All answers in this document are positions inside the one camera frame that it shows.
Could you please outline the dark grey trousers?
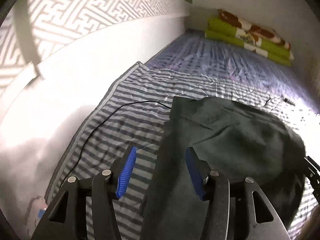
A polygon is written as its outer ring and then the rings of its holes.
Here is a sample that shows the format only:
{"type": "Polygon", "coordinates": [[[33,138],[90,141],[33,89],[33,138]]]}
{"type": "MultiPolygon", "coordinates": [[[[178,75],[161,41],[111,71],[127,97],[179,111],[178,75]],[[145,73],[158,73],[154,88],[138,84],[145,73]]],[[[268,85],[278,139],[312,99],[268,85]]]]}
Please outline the dark grey trousers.
{"type": "Polygon", "coordinates": [[[231,184],[252,177],[288,228],[304,190],[301,137],[278,117],[217,97],[174,97],[145,197],[141,239],[199,239],[208,203],[185,163],[191,146],[231,184]]]}

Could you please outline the white power strip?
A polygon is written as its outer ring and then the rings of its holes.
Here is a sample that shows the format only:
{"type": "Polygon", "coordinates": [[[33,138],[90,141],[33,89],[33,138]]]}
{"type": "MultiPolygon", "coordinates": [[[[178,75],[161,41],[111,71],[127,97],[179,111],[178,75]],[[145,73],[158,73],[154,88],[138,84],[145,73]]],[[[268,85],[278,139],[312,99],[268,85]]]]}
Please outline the white power strip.
{"type": "Polygon", "coordinates": [[[27,222],[26,222],[27,231],[30,235],[32,235],[33,232],[35,231],[47,207],[48,205],[46,203],[46,200],[41,196],[34,198],[30,202],[30,207],[28,208],[27,222]]]}

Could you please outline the striped blue grey bedspread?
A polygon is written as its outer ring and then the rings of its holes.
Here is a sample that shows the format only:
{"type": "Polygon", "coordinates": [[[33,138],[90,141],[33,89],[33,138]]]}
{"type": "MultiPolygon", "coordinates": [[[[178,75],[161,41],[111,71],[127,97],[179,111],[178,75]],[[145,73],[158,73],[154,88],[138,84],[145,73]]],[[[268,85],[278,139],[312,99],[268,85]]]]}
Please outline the striped blue grey bedspread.
{"type": "Polygon", "coordinates": [[[110,167],[132,142],[137,161],[126,194],[114,205],[121,237],[139,239],[143,218],[138,211],[175,96],[215,96],[271,113],[300,135],[308,155],[319,159],[319,105],[290,68],[188,31],[112,84],[72,138],[45,199],[51,201],[68,176],[87,178],[110,167]]]}

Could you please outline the folded green floral blanket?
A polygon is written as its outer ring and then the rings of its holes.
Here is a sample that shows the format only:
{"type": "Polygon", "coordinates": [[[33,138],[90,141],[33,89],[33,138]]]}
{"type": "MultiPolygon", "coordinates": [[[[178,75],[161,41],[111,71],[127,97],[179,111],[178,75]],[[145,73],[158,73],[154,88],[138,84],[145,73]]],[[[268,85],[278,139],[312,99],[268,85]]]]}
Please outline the folded green floral blanket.
{"type": "Polygon", "coordinates": [[[274,30],[248,22],[222,9],[217,12],[217,16],[208,20],[205,38],[232,44],[283,66],[291,66],[295,59],[291,44],[274,30]]]}

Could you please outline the black white vertical pole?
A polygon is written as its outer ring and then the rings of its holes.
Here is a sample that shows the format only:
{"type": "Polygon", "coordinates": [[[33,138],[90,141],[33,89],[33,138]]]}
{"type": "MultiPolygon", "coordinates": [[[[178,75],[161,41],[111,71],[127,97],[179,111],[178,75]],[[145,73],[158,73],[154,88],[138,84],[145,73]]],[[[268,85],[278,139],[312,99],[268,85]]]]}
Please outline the black white vertical pole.
{"type": "Polygon", "coordinates": [[[17,41],[20,46],[22,56],[26,63],[33,64],[36,78],[43,78],[38,67],[38,64],[41,62],[41,58],[37,52],[32,33],[28,12],[28,0],[17,0],[13,7],[13,15],[17,41]]]}

